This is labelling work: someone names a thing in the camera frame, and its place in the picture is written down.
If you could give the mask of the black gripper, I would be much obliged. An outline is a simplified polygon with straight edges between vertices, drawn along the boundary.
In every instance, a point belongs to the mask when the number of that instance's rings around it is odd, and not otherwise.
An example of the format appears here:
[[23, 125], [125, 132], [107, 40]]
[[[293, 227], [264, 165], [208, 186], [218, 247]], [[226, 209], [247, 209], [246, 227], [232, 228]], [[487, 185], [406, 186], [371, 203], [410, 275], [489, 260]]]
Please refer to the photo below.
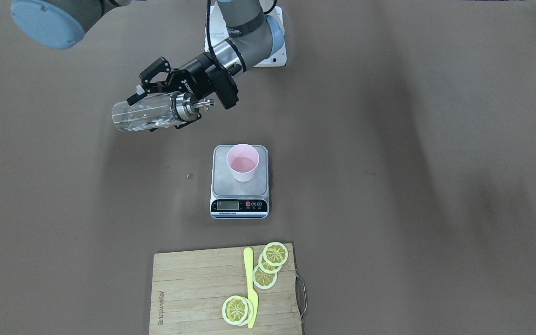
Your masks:
[[[163, 80], [153, 81], [159, 74], [167, 74], [167, 83]], [[140, 82], [136, 86], [136, 93], [126, 100], [129, 106], [133, 106], [143, 98], [166, 93], [166, 91], [190, 93], [198, 100], [216, 94], [224, 109], [230, 109], [240, 101], [233, 74], [224, 66], [219, 65], [208, 52], [198, 55], [173, 71], [169, 61], [160, 57], [140, 73]], [[194, 120], [154, 125], [149, 131], [154, 132], [156, 129], [169, 127], [181, 129], [201, 119], [202, 114], [198, 114]]]

